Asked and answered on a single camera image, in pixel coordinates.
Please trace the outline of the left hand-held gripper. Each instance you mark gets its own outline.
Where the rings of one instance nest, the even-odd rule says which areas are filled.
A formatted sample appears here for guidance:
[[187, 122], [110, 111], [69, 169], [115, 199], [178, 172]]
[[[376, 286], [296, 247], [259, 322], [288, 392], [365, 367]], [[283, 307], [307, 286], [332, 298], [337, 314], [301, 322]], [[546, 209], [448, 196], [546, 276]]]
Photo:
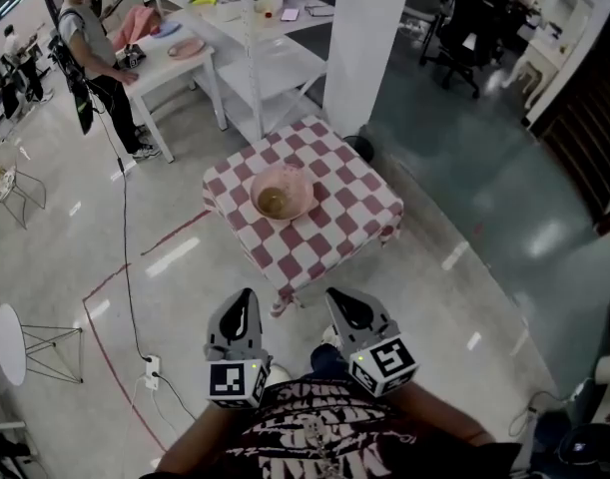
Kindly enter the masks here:
[[208, 400], [227, 409], [260, 406], [273, 359], [261, 342], [259, 301], [246, 287], [227, 298], [209, 320], [205, 346]]

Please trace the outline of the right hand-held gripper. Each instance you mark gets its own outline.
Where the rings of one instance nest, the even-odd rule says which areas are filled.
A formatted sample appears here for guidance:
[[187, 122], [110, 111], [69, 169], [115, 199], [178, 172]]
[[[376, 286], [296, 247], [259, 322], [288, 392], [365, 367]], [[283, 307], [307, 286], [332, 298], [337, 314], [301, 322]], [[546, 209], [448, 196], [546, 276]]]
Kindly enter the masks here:
[[330, 287], [325, 300], [347, 372], [358, 385], [381, 397], [413, 378], [418, 363], [407, 346], [409, 335], [377, 298], [354, 288]]

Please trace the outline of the small brown bowl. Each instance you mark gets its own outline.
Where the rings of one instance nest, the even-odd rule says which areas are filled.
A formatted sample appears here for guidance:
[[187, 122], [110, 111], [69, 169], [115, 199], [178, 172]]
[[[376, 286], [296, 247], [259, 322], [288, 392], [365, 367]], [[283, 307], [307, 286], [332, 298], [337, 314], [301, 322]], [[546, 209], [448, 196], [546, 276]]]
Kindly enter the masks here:
[[281, 219], [288, 204], [286, 193], [276, 187], [263, 189], [257, 198], [258, 211], [272, 219]]

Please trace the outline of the pink plate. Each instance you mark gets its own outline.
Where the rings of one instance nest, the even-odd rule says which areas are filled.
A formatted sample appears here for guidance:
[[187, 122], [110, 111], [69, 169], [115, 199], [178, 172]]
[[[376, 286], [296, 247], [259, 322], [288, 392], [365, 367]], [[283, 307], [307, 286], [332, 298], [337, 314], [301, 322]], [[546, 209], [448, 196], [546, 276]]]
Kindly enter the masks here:
[[[271, 173], [276, 168], [274, 165], [266, 168], [264, 171], [257, 174], [251, 184], [250, 187], [250, 198], [253, 206], [257, 209], [257, 198], [260, 192], [267, 188], [271, 187]], [[305, 214], [313, 205], [313, 183], [308, 173], [306, 173], [309, 178], [309, 185], [305, 186], [303, 189], [299, 190], [288, 190], [284, 191], [288, 197], [288, 204], [284, 211], [284, 215], [281, 219], [272, 219], [274, 221], [292, 221], [294, 219], [299, 218], [303, 214]]]

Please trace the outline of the person's left forearm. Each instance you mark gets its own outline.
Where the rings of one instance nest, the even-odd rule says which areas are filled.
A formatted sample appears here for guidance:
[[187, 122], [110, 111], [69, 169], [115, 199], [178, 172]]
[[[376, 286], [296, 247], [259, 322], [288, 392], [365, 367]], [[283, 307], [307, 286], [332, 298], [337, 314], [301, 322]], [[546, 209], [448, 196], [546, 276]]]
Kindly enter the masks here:
[[214, 461], [243, 417], [242, 410], [210, 403], [164, 454], [155, 473], [187, 476], [204, 469]]

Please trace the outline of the person's right forearm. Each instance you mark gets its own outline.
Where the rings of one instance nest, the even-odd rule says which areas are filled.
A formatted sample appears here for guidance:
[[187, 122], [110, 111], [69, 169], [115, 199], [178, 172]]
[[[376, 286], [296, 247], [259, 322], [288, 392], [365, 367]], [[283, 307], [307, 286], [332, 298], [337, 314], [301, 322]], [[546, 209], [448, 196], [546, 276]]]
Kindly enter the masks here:
[[496, 442], [477, 420], [413, 381], [388, 393], [385, 398], [410, 419], [433, 426], [460, 441], [473, 446]]

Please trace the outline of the person's blue jeans leg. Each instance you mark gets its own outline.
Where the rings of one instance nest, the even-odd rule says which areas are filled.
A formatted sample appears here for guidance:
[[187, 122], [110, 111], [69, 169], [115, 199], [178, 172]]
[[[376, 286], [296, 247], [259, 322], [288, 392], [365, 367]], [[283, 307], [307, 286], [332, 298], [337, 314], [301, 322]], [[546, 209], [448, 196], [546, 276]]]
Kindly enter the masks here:
[[315, 379], [336, 380], [346, 376], [346, 362], [340, 351], [330, 343], [319, 345], [311, 353], [310, 365], [310, 376]]

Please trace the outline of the person's left white shoe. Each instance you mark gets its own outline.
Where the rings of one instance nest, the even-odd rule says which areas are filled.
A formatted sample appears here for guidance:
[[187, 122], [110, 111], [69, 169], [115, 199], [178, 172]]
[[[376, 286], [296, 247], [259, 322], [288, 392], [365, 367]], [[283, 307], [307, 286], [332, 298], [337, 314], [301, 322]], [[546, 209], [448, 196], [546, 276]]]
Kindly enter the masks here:
[[277, 384], [290, 382], [292, 380], [289, 372], [277, 363], [273, 363], [269, 369], [269, 375], [266, 381], [266, 387]]

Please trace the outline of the checkered cloth table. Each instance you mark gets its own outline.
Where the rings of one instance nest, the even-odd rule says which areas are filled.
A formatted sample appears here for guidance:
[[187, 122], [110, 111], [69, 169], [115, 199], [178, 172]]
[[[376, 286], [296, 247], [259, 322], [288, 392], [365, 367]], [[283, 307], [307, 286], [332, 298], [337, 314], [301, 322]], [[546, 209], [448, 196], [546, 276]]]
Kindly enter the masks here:
[[[290, 223], [263, 216], [252, 202], [255, 176], [284, 163], [304, 169], [314, 203]], [[280, 316], [297, 293], [372, 240], [397, 235], [403, 202], [358, 153], [317, 116], [307, 116], [207, 169], [207, 210], [219, 214], [242, 249], [276, 289]]]

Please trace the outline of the person's dark printed shirt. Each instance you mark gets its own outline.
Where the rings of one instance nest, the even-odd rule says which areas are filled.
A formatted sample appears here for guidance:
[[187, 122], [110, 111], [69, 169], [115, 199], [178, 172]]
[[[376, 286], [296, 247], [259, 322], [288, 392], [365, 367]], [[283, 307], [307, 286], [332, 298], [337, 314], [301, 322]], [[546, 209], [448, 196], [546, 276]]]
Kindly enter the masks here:
[[509, 479], [521, 448], [460, 441], [348, 379], [270, 386], [260, 407], [240, 410], [207, 467], [141, 479]]

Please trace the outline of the black round bin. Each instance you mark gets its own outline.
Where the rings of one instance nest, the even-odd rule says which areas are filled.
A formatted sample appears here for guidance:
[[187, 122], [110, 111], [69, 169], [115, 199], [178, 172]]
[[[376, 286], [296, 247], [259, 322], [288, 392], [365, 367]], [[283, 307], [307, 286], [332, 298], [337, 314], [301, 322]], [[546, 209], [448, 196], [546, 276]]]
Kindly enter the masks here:
[[354, 149], [354, 151], [367, 163], [371, 164], [375, 156], [375, 150], [371, 141], [362, 136], [347, 136], [343, 141]]

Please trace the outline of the white round side table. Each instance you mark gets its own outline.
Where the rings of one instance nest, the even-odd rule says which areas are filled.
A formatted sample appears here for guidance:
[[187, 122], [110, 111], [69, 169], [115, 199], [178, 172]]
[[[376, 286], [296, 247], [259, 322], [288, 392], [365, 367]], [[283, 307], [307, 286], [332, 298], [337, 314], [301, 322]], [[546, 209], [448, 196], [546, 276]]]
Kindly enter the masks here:
[[0, 305], [0, 368], [8, 382], [21, 386], [29, 373], [70, 384], [83, 384], [82, 358], [75, 372], [59, 345], [77, 338], [82, 349], [83, 329], [72, 326], [25, 324], [9, 304]]

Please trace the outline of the white metal shelf rack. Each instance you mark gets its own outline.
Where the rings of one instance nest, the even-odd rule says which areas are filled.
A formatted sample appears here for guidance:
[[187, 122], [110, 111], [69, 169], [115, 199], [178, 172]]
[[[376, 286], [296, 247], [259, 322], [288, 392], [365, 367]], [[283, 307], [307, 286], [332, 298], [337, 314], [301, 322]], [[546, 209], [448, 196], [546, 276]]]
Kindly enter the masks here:
[[[214, 48], [226, 119], [248, 142], [316, 112], [316, 104], [306, 93], [325, 75], [326, 61], [292, 35], [331, 23], [331, 6], [320, 0], [284, 0], [280, 15], [267, 19], [255, 12], [256, 0], [240, 0], [242, 17], [219, 22], [215, 5], [157, 1], [168, 1], [191, 14], [198, 32]], [[281, 21], [286, 8], [300, 10], [296, 21]]]

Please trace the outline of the white stool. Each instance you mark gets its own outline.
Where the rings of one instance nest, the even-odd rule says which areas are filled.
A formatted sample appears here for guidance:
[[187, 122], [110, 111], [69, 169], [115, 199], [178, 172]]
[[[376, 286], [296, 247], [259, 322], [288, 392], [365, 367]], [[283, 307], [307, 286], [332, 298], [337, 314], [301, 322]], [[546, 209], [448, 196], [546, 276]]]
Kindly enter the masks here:
[[27, 228], [28, 204], [40, 210], [47, 204], [45, 184], [22, 169], [28, 163], [22, 146], [0, 140], [0, 206], [23, 230]]

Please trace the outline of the white pillar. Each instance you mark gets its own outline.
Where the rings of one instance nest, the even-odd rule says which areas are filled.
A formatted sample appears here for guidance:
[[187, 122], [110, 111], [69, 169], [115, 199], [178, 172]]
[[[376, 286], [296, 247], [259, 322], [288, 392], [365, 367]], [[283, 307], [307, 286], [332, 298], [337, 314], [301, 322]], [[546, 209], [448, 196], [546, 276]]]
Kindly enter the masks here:
[[342, 137], [371, 116], [405, 0], [335, 0], [322, 109]]

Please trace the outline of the pale pink dish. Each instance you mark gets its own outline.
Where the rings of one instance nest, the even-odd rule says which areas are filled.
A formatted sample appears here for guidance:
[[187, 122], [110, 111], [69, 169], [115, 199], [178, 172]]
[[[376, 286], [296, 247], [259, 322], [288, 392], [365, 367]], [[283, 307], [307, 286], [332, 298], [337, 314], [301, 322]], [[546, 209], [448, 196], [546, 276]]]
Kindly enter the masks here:
[[205, 47], [205, 42], [198, 37], [184, 39], [171, 46], [167, 54], [173, 60], [186, 60], [197, 56]]

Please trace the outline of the black handheld device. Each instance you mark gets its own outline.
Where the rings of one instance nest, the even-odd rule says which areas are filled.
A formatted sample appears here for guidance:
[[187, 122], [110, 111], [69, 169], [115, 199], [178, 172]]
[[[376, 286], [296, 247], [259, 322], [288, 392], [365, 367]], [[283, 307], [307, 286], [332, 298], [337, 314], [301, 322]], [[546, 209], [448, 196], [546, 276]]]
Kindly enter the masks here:
[[138, 44], [127, 44], [117, 53], [117, 62], [121, 69], [131, 70], [138, 67], [146, 57]]

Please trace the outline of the black office chair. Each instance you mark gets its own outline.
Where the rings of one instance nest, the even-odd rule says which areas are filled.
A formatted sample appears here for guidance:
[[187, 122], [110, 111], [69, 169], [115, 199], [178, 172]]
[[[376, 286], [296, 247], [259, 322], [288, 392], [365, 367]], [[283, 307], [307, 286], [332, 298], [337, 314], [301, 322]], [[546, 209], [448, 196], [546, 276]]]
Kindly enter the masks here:
[[420, 56], [419, 65], [433, 63], [448, 69], [441, 87], [448, 89], [458, 74], [472, 89], [472, 98], [480, 97], [474, 71], [490, 63], [492, 51], [500, 35], [507, 0], [455, 0], [449, 23], [439, 37], [435, 56]]

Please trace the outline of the white ornate table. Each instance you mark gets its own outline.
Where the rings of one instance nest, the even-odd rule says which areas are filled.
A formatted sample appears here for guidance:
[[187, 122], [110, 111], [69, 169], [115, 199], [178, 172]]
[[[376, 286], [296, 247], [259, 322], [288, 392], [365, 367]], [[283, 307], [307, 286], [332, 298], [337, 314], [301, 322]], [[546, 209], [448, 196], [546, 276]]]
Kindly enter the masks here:
[[525, 73], [534, 72], [537, 84], [524, 104], [524, 109], [529, 111], [535, 100], [540, 97], [561, 70], [572, 50], [573, 47], [568, 44], [560, 44], [558, 41], [548, 42], [537, 37], [533, 38], [528, 43], [524, 53], [517, 59], [501, 87], [506, 89]]

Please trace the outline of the pink cloth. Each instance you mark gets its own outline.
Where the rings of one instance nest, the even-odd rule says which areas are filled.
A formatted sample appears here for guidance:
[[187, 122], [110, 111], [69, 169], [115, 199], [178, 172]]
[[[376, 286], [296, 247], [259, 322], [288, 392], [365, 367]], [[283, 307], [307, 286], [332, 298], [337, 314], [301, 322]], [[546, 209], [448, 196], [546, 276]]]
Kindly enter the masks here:
[[114, 51], [118, 52], [128, 44], [160, 31], [162, 17], [153, 7], [134, 6], [127, 13], [121, 27], [112, 39]]

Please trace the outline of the white storage bin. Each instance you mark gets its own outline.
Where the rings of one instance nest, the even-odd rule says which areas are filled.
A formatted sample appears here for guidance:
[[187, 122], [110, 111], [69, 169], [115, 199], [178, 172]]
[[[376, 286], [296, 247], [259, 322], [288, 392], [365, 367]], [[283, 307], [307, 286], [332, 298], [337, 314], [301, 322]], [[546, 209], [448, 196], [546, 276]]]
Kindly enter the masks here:
[[242, 12], [243, 7], [240, 0], [218, 0], [215, 5], [216, 20], [219, 22], [231, 22], [240, 19]]

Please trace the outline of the white frame rack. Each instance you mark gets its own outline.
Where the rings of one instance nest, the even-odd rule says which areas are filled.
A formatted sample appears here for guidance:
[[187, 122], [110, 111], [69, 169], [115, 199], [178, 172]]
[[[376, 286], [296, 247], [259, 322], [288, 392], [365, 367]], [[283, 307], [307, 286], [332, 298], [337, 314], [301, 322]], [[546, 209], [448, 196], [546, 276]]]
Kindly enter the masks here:
[[8, 410], [3, 391], [0, 388], [0, 437], [11, 443], [24, 444], [29, 449], [28, 456], [4, 458], [3, 463], [20, 479], [50, 479], [44, 469], [38, 449], [28, 430], [27, 424]]

